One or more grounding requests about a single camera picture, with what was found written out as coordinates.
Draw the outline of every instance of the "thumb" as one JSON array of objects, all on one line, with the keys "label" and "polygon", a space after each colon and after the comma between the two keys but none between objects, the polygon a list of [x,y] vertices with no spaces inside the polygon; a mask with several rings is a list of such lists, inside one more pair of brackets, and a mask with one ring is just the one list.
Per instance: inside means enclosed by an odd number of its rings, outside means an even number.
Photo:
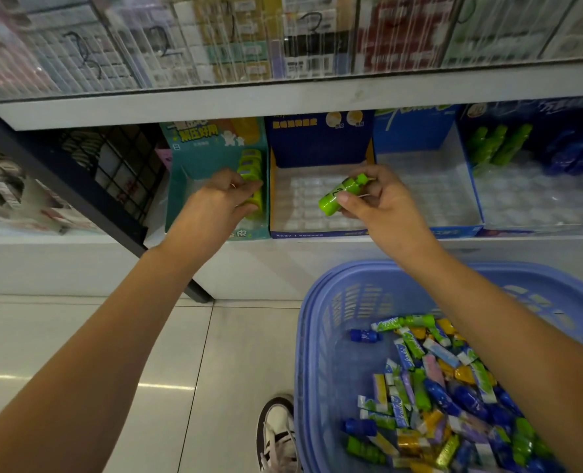
[{"label": "thumb", "polygon": [[355,214],[362,221],[372,209],[366,201],[358,198],[355,194],[346,191],[340,191],[337,193],[337,203],[351,214]]},{"label": "thumb", "polygon": [[241,206],[236,206],[233,209],[232,214],[230,216],[233,225],[236,226],[241,221],[241,219],[243,219],[248,214],[252,214],[257,209],[258,207],[255,204],[252,204],[251,202],[246,202]]}]

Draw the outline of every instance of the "shoe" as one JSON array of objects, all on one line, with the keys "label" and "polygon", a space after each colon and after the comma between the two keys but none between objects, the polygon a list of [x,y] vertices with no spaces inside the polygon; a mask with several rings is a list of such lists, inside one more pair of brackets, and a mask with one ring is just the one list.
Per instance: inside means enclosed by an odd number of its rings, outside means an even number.
[{"label": "shoe", "polygon": [[256,429],[256,455],[264,473],[300,473],[293,425],[293,397],[277,395],[265,404]]}]

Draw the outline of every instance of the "white floor tile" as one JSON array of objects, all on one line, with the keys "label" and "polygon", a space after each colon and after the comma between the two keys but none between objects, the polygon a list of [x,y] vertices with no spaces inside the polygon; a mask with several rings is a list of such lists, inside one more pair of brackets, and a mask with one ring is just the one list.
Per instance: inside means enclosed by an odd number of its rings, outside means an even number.
[{"label": "white floor tile", "polygon": [[[0,409],[97,306],[0,303]],[[108,473],[175,473],[210,307],[176,307],[152,350]]]},{"label": "white floor tile", "polygon": [[297,309],[214,307],[179,473],[259,471],[263,405],[293,393]]}]

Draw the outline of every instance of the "yellow circle icon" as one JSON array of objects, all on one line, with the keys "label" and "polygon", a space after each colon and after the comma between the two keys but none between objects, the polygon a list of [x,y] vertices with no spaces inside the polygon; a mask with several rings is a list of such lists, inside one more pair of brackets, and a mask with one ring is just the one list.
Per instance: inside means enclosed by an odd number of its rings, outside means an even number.
[{"label": "yellow circle icon", "polygon": [[361,111],[349,111],[346,115],[346,122],[348,122],[351,126],[357,126],[361,123],[361,120],[364,118],[364,115]]},{"label": "yellow circle icon", "polygon": [[342,122],[342,114],[339,111],[333,111],[332,113],[327,113],[326,117],[327,126],[334,128]]}]

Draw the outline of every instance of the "blue plastic basket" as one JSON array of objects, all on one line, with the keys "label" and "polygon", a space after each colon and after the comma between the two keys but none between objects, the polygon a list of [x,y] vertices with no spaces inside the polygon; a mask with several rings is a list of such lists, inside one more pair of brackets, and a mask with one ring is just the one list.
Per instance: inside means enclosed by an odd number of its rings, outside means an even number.
[{"label": "blue plastic basket", "polygon": [[[536,263],[486,262],[471,267],[508,294],[583,343],[583,282]],[[357,344],[347,330],[371,321],[427,312],[435,303],[394,262],[351,262],[313,285],[300,310],[296,338],[295,426],[303,468],[309,473],[385,470],[349,456],[342,446],[343,419],[358,417],[357,395],[373,396],[371,374],[391,342]]]}]

